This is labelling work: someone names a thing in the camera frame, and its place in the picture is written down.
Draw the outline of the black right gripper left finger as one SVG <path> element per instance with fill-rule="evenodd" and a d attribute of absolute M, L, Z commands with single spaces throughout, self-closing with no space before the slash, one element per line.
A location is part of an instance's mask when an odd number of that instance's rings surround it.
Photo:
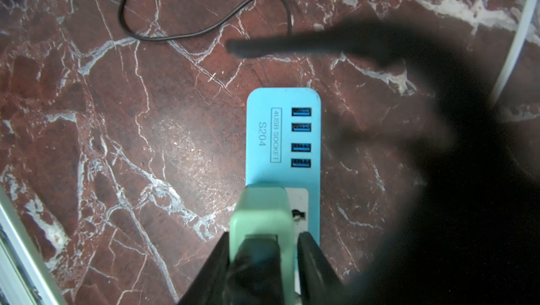
<path fill-rule="evenodd" d="M 223 304 L 229 268 L 229 232 L 225 232 L 178 304 Z"/>

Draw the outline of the green power adapter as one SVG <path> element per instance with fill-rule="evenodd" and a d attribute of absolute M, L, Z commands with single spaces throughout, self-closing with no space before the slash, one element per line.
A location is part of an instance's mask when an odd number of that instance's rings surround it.
<path fill-rule="evenodd" d="M 295 234 L 285 188 L 249 185 L 229 224 L 229 304 L 295 303 Z"/>

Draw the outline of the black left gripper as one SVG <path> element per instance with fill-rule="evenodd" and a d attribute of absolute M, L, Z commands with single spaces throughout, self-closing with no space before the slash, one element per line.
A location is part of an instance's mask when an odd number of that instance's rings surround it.
<path fill-rule="evenodd" d="M 433 87 L 451 134 L 440 149 L 413 141 L 426 186 L 351 283 L 328 304 L 538 304 L 539 182 L 512 160 L 480 85 L 447 42 L 392 21 L 344 22 L 288 37 L 231 39 L 239 58 L 349 53 L 381 67 L 398 60 Z"/>

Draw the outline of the teal power strip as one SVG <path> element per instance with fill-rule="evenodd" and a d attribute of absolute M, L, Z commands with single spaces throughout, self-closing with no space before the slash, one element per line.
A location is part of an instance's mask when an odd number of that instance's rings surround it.
<path fill-rule="evenodd" d="M 246 186 L 287 190 L 297 237 L 320 241 L 321 99 L 308 88 L 260 88 L 247 99 Z M 295 300 L 299 292 L 298 239 Z"/>

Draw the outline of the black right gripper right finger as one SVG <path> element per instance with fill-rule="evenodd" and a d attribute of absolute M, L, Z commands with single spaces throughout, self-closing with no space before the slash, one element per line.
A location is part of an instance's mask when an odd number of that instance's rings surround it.
<path fill-rule="evenodd" d="M 343 284 L 309 232 L 298 238 L 298 271 L 303 304 L 331 304 Z"/>

